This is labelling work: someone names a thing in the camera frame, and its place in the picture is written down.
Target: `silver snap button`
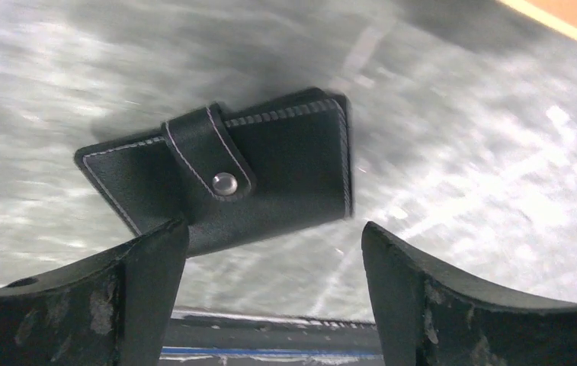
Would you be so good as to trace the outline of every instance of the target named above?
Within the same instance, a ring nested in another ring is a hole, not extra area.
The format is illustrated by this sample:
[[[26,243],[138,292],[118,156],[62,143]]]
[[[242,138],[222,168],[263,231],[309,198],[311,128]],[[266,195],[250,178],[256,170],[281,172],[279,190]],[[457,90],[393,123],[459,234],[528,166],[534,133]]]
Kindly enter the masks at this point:
[[[219,173],[212,179],[212,187],[219,196],[231,196],[236,192],[239,183],[234,175],[229,173]]]

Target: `wallet strap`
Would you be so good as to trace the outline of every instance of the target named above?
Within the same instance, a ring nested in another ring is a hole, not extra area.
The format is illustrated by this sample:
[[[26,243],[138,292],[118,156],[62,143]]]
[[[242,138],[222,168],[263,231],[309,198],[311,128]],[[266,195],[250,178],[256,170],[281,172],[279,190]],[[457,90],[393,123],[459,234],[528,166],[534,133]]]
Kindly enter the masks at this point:
[[[162,124],[167,147],[217,201],[236,201],[254,190],[255,174],[230,138],[218,104]]]

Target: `black wallet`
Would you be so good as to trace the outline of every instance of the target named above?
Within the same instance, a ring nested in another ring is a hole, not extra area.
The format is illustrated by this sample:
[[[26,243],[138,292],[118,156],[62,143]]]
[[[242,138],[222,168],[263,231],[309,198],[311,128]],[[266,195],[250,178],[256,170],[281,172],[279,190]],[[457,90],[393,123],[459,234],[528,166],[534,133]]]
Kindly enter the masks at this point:
[[[352,215],[349,107],[317,88],[234,113],[212,104],[75,163],[134,235],[182,214],[188,255],[203,255]]]

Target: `blue stripe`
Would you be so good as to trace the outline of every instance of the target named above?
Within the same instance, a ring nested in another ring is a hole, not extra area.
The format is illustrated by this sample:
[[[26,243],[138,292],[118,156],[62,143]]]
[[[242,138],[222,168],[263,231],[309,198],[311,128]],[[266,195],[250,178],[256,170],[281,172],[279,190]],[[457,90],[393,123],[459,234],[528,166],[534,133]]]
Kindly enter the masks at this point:
[[[185,348],[163,347],[162,355],[204,355],[204,356],[283,356],[283,357],[356,357],[381,358],[370,352],[300,351],[289,349],[228,349],[228,348]]]

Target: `concrete floor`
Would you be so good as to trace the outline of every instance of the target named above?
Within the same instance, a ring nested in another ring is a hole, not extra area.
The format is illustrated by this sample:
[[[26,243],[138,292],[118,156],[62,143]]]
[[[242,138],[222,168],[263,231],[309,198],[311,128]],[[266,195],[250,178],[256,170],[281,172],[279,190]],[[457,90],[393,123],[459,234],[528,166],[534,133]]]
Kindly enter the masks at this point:
[[[577,302],[577,43],[486,0],[0,0],[0,284],[130,238],[79,147],[309,85],[353,103],[356,219],[193,258],[178,305],[370,319],[367,220]]]

